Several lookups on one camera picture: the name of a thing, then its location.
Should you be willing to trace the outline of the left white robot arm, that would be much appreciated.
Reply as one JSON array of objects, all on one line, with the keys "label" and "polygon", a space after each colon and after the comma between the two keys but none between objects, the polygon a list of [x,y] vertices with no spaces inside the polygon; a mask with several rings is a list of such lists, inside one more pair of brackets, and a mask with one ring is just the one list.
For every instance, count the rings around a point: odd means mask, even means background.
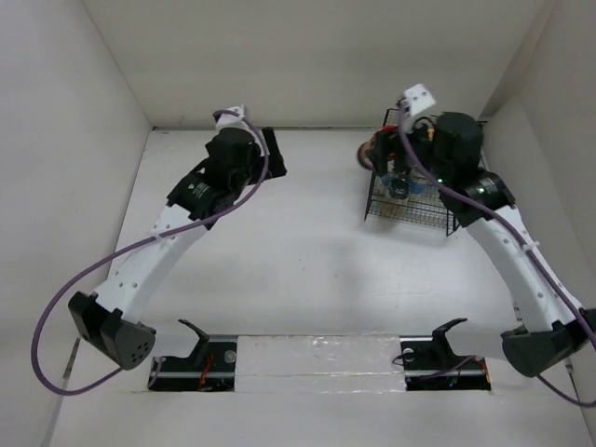
[{"label": "left white robot arm", "polygon": [[264,128],[261,134],[265,155],[250,131],[219,130],[206,145],[207,158],[168,194],[149,243],[133,250],[91,293],[79,291],[70,299],[79,334],[119,368],[129,371],[161,354],[191,370],[207,360],[209,337],[196,326],[191,337],[169,336],[143,324],[141,317],[173,266],[233,208],[247,186],[286,174],[274,130]]}]

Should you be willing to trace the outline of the black-cap white spice bottle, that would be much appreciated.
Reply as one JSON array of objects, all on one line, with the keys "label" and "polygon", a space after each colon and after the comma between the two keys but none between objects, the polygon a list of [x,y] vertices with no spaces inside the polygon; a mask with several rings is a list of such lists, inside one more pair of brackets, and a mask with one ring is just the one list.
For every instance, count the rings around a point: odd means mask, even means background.
[{"label": "black-cap white spice bottle", "polygon": [[396,200],[407,200],[410,195],[409,182],[401,178],[392,178],[387,184],[388,195]]}]

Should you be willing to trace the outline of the blue-band silver-top shaker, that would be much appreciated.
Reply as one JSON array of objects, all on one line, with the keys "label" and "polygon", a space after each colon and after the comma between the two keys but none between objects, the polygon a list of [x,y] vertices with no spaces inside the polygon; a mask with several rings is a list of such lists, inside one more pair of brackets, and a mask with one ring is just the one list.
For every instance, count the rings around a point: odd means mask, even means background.
[{"label": "blue-band silver-top shaker", "polygon": [[411,178],[409,180],[410,193],[413,195],[430,195],[434,186],[424,179]]},{"label": "blue-band silver-top shaker", "polygon": [[386,175],[384,175],[384,176],[381,177],[381,184],[384,187],[389,188],[391,186],[393,180],[394,180],[394,176],[392,174],[389,174],[388,173],[388,174],[386,174]]}]

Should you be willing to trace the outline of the red-lid sauce jar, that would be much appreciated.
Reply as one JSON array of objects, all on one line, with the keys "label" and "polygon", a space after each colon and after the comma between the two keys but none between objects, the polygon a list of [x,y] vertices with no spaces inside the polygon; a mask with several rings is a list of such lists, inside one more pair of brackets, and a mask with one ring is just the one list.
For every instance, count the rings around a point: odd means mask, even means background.
[{"label": "red-lid sauce jar", "polygon": [[386,168],[386,157],[383,152],[383,144],[376,139],[364,142],[357,151],[357,161],[370,171],[380,171]]}]

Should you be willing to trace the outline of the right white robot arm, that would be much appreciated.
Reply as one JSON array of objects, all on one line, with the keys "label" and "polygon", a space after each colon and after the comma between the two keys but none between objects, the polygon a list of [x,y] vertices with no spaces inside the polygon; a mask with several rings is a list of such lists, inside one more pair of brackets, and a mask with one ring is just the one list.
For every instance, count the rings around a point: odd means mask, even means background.
[{"label": "right white robot arm", "polygon": [[410,118],[397,109],[359,149],[359,163],[389,177],[401,195],[417,171],[439,194],[460,228],[483,249],[508,288],[518,327],[457,333],[455,318],[433,334],[430,355],[443,367],[481,354],[501,357],[523,376],[539,378],[585,344],[595,342],[595,310],[556,277],[531,238],[503,179],[481,165],[482,126],[457,112]]}]

